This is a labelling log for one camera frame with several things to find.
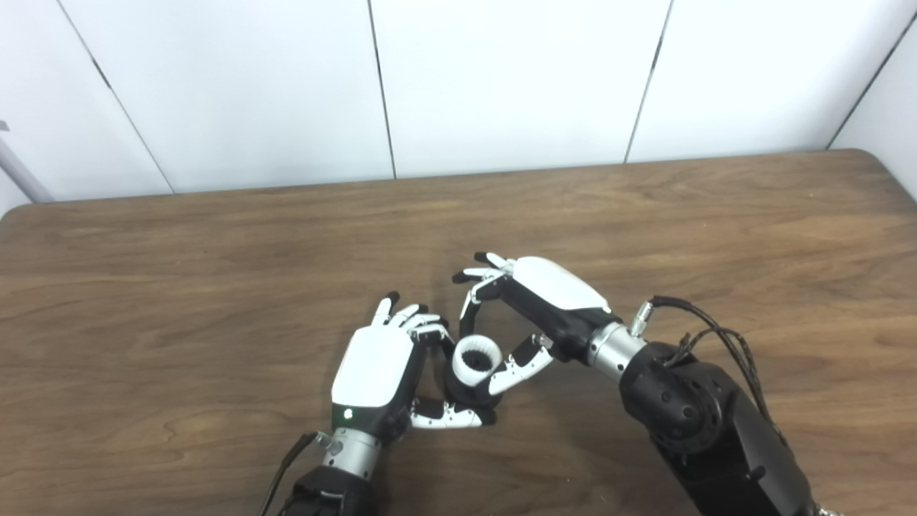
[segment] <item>black cable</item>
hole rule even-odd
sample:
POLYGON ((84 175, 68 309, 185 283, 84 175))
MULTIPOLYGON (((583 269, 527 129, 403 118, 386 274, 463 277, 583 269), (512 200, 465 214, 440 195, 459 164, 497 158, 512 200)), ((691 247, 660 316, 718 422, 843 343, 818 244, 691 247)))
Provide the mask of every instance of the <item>black cable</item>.
POLYGON ((723 341, 723 344, 726 346, 726 349, 729 351, 729 354, 732 355, 733 360, 736 365, 738 365, 739 370, 742 372, 742 376, 745 378, 746 383, 748 384, 748 389, 751 391, 752 398, 755 400, 758 411, 761 413, 761 417, 767 421, 771 427, 773 427, 774 432, 777 433, 777 436, 780 440, 788 445, 786 437, 784 437, 783 432, 778 428, 777 423, 774 422, 773 418, 770 416, 770 410, 768 409, 768 403, 764 399, 764 388, 761 386, 761 380, 757 375, 757 365, 755 364, 755 356, 751 352, 751 346, 748 345, 745 337, 742 336, 738 331, 730 330, 720 326, 712 317, 710 317, 706 312, 697 308, 689 301, 681 299, 679 297, 668 297, 668 296, 654 296, 650 299, 650 304, 654 307, 672 307, 680 308, 685 310, 697 318, 703 320, 707 323, 707 326, 710 328, 704 331, 701 331, 692 339, 690 335, 685 335, 679 344, 679 349, 676 351, 675 356, 666 361, 666 367, 671 367, 686 356, 691 354, 691 351, 694 349, 694 346, 706 335, 710 333, 716 333, 716 335, 723 341), (735 337, 739 346, 742 348, 742 352, 739 353, 739 350, 735 347, 735 342, 733 342, 731 337, 735 337))
POLYGON ((274 495, 277 493, 277 487, 281 484, 281 479, 283 474, 286 473, 290 464, 296 460, 296 457, 305 449, 306 446, 312 443, 315 440, 315 437, 318 436, 318 432, 309 432, 304 433, 299 437, 299 440, 290 448, 290 451, 287 452, 287 455, 281 460, 281 467, 277 470, 277 473, 274 474, 274 479, 271 481, 271 485, 268 487, 268 494, 265 495, 264 501, 261 502, 261 509, 258 511, 258 516, 267 516, 268 508, 271 506, 271 502, 274 500, 274 495))

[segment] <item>white wall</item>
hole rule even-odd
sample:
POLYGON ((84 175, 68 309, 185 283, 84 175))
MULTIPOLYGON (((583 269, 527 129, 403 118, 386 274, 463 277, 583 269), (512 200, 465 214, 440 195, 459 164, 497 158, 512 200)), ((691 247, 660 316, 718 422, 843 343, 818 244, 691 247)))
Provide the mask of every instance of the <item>white wall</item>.
POLYGON ((675 0, 628 161, 824 149, 917 0, 675 0))
POLYGON ((0 170, 0 219, 7 211, 28 204, 28 197, 13 183, 3 170, 0 170))
POLYGON ((823 149, 915 11, 0 0, 0 166, 42 201, 823 149))
POLYGON ((54 0, 0 0, 0 120, 38 200, 171 193, 54 0))
POLYGON ((831 148, 872 152, 917 199, 917 28, 911 26, 831 148))
POLYGON ((373 0, 399 177, 621 163, 668 0, 373 0))
POLYGON ((63 0, 178 192, 392 178, 366 0, 63 0))

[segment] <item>cable connector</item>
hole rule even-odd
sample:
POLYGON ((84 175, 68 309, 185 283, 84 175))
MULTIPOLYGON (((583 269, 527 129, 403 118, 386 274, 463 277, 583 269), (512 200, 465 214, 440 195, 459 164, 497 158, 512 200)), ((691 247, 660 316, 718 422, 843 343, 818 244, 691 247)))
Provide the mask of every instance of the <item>cable connector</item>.
POLYGON ((341 450, 344 448, 344 444, 341 441, 335 440, 334 437, 324 432, 316 433, 315 443, 325 448, 325 450, 332 455, 341 453, 341 450))
POLYGON ((631 337, 639 338, 640 335, 643 335, 646 330, 646 323, 649 322, 649 318, 653 315, 653 309, 652 301, 646 301, 643 305, 640 305, 640 310, 636 312, 630 328, 627 329, 631 337))

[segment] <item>white cylindrical object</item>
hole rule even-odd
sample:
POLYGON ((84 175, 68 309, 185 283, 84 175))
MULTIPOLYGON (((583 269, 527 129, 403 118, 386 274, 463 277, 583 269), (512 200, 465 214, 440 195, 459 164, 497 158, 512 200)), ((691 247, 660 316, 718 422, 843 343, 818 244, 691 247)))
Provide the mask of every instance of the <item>white cylindrical object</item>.
POLYGON ((469 335, 456 344, 456 351, 452 355, 452 371, 459 382, 468 387, 474 387, 490 376, 502 361, 503 354, 496 342, 483 335, 469 335), (482 368, 480 363, 474 364, 476 367, 473 367, 465 355, 469 352, 477 352, 472 354, 477 357, 486 357, 490 363, 486 365, 486 368, 482 368))

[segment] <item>wooden table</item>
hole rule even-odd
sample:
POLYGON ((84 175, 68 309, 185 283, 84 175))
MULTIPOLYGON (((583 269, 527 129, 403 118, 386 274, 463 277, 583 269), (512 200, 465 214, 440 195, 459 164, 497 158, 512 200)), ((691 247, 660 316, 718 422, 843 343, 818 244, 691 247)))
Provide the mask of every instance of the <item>wooden table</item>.
MULTIPOLYGON (((917 206, 869 155, 831 151, 16 209, 0 513, 252 514, 296 436, 327 428, 380 296, 455 320, 449 278, 482 250, 551 258, 626 319, 694 300, 751 342, 818 500, 917 510, 917 206)), ((531 330, 498 303, 479 321, 504 350, 531 330)), ((647 336, 700 328, 659 312, 647 336)), ((409 432, 374 483, 389 514, 696 514, 615 391, 552 365, 494 427, 409 432)))

